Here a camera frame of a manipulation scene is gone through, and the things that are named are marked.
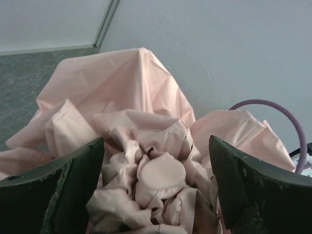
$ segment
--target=gray floor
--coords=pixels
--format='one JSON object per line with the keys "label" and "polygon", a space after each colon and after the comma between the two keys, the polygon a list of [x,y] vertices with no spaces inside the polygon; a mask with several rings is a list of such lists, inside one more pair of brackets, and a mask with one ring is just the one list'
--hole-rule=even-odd
{"label": "gray floor", "polygon": [[36,97],[66,58],[98,53],[95,48],[0,56],[0,151],[38,109]]}

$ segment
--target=pink fabric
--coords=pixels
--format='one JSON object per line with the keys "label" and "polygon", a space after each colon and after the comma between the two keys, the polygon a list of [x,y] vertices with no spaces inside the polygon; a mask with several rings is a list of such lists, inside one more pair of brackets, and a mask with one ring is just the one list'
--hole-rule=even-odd
{"label": "pink fabric", "polygon": [[[37,103],[39,110],[29,124],[6,142],[13,149],[0,153],[0,179],[102,136],[104,163],[87,204],[93,231],[225,233],[217,214],[211,135],[295,170],[268,123],[247,111],[213,111],[195,121],[174,78],[144,48],[62,61]],[[31,148],[45,144],[49,154]],[[159,173],[147,170],[151,165]],[[165,169],[171,165],[179,169],[176,174]],[[124,225],[134,231],[121,232]]]}

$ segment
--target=white wall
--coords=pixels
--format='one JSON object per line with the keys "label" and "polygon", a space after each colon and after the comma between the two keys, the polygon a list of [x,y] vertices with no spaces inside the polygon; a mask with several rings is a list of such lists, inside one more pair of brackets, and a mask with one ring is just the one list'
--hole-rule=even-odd
{"label": "white wall", "polygon": [[92,45],[109,0],[0,0],[0,52]]}
{"label": "white wall", "polygon": [[[312,1],[123,0],[101,51],[132,47],[155,53],[197,117],[268,99],[295,114],[312,141]],[[266,118],[290,151],[299,147],[286,117],[246,108]]]}

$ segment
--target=pink cloth bundle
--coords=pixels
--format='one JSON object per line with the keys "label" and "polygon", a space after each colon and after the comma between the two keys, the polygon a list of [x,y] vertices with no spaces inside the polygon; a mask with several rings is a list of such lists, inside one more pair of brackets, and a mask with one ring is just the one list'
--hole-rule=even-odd
{"label": "pink cloth bundle", "polygon": [[225,233],[211,135],[295,170],[268,123],[247,111],[213,111],[196,121],[172,75],[144,48],[62,61],[37,103],[29,124],[6,142],[13,149],[0,153],[0,179],[102,136],[102,173],[87,204],[99,233]]}

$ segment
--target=wrinkled fabric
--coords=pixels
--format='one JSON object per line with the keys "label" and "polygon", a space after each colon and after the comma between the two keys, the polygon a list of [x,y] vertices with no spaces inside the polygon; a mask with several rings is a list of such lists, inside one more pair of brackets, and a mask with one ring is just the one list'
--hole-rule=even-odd
{"label": "wrinkled fabric", "polygon": [[[62,61],[37,103],[39,109],[28,125],[7,140],[12,150],[0,153],[0,179],[102,136],[104,162],[87,204],[95,232],[225,232],[210,163],[211,135],[263,161],[295,170],[268,123],[247,111],[213,111],[196,121],[172,75],[144,48]],[[49,153],[35,149],[41,145],[47,145]],[[181,163],[184,182],[151,189],[141,172],[162,157]],[[150,176],[161,185],[161,174]]]}

